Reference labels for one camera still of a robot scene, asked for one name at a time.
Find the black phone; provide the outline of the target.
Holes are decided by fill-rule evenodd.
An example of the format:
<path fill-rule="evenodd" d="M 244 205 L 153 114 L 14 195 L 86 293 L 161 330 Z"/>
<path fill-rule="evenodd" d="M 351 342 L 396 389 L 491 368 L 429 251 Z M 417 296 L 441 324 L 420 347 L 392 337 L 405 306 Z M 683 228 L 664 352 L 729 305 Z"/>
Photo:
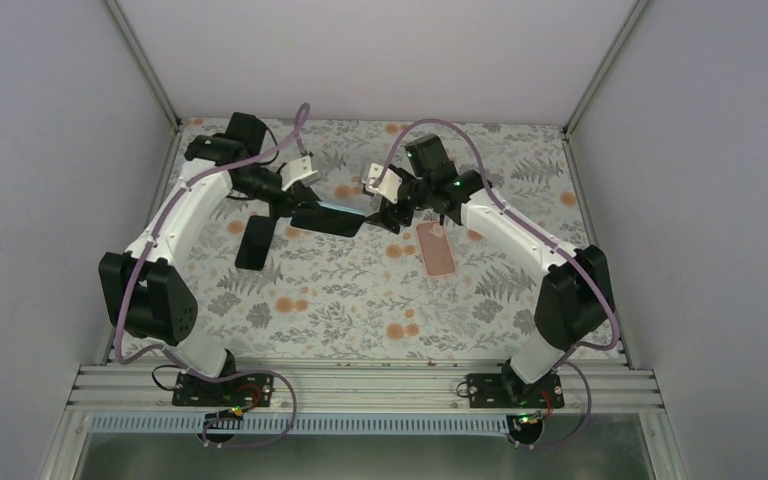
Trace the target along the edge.
<path fill-rule="evenodd" d="M 251 216 L 243 232 L 234 265 L 237 269 L 261 271 L 271 248 L 277 220 L 268 216 Z"/>
<path fill-rule="evenodd" d="M 352 238 L 366 222 L 366 215 L 359 210 L 327 203 L 312 207 L 300 207 L 291 216 L 293 228 L 315 233 Z"/>

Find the pink phone case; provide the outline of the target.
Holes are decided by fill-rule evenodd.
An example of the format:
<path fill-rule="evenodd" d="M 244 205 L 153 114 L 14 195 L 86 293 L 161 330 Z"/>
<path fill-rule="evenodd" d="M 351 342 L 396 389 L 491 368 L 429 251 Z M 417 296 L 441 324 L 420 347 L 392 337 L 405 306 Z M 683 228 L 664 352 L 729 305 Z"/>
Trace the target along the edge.
<path fill-rule="evenodd" d="M 417 225 L 415 231 L 426 274 L 430 278 L 454 274 L 456 263 L 444 226 L 426 222 Z"/>

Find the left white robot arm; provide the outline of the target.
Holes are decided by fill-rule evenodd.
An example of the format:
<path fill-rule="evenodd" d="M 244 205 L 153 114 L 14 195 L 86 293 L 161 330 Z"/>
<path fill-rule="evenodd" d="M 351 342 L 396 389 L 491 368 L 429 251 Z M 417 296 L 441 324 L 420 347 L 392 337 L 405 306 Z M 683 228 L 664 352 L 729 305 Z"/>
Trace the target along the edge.
<path fill-rule="evenodd" d="M 212 404 L 236 396 L 233 356 L 198 327 L 198 302 L 176 264 L 188 258 L 207 215 L 241 186 L 243 169 L 263 167 L 299 142 L 309 113 L 309 104 L 301 104 L 292 131 L 269 149 L 262 147 L 269 131 L 265 123 L 240 112 L 225 131 L 194 138 L 175 187 L 154 218 L 124 252 L 104 254 L 99 276 L 118 363 L 128 365 L 158 351 L 199 379 L 199 392 Z"/>

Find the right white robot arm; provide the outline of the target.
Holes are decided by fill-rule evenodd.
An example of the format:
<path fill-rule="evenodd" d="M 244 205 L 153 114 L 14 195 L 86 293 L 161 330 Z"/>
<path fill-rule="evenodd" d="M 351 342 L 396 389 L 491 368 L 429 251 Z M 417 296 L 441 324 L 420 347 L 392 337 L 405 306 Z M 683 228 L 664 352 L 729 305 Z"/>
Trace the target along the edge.
<path fill-rule="evenodd" d="M 577 248 L 526 218 L 503 199 L 484 167 L 460 171 L 434 134 L 408 143 L 405 153 L 409 169 L 386 161 L 364 174 L 365 192 L 380 199 L 370 222 L 398 232 L 414 212 L 431 210 L 495 244 L 539 287 L 537 331 L 502 366 L 501 391 L 509 404 L 525 407 L 537 398 L 539 381 L 576 349 L 588 347 L 586 336 L 603 323 L 611 328 L 604 349 L 616 346 L 619 327 L 602 250 Z"/>

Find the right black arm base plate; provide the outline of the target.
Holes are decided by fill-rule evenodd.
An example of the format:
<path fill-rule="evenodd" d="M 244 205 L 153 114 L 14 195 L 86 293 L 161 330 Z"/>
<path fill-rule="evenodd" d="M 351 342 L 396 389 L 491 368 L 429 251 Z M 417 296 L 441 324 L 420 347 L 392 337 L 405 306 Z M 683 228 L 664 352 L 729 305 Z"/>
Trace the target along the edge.
<path fill-rule="evenodd" d="M 466 398 L 472 409 L 563 408 L 564 390 L 560 377 L 548 373 L 537 382 L 525 384 L 501 373 L 470 373 L 465 377 Z"/>

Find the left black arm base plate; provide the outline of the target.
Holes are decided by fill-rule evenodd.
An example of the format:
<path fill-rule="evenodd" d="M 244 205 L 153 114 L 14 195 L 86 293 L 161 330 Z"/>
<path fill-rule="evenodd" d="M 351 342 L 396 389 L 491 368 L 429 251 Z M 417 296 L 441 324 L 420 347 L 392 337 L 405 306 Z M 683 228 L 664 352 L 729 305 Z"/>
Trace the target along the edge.
<path fill-rule="evenodd" d="M 172 404 L 179 407 L 268 407 L 275 377 L 252 373 L 225 382 L 208 382 L 193 375 L 179 373 L 171 386 Z"/>

